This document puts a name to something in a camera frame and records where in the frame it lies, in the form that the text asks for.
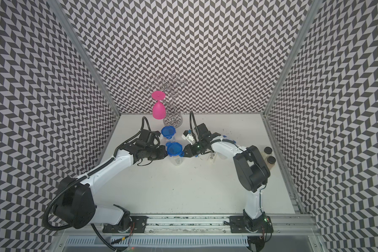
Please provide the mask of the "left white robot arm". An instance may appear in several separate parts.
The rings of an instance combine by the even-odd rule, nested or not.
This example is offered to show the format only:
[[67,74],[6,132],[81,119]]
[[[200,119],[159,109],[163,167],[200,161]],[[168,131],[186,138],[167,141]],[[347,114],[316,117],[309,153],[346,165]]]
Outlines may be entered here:
[[108,224],[116,226],[120,232],[127,232],[132,224],[130,212],[117,204],[101,206],[93,197],[117,174],[139,161],[166,158],[168,154],[160,135],[160,132],[152,131],[148,119],[142,117],[139,132],[118,145],[111,158],[76,178],[64,178],[44,210],[43,227],[61,231]]

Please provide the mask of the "clear cup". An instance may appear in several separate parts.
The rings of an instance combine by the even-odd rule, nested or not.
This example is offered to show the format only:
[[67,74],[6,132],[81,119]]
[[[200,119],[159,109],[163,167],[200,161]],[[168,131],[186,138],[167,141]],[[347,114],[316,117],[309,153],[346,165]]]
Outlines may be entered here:
[[170,161],[173,165],[179,166],[183,163],[183,157],[181,157],[180,155],[170,156]]

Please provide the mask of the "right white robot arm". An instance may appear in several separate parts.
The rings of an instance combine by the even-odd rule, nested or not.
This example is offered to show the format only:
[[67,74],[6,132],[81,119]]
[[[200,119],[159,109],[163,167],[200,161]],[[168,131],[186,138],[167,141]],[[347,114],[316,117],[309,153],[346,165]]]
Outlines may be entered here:
[[238,180],[247,191],[242,218],[244,229],[250,233],[273,233],[272,219],[263,210],[261,199],[271,172],[259,149],[256,146],[241,147],[224,135],[211,133],[205,124],[196,123],[192,111],[189,114],[189,125],[188,134],[193,136],[194,142],[184,147],[183,156],[190,158],[214,153],[232,159]]

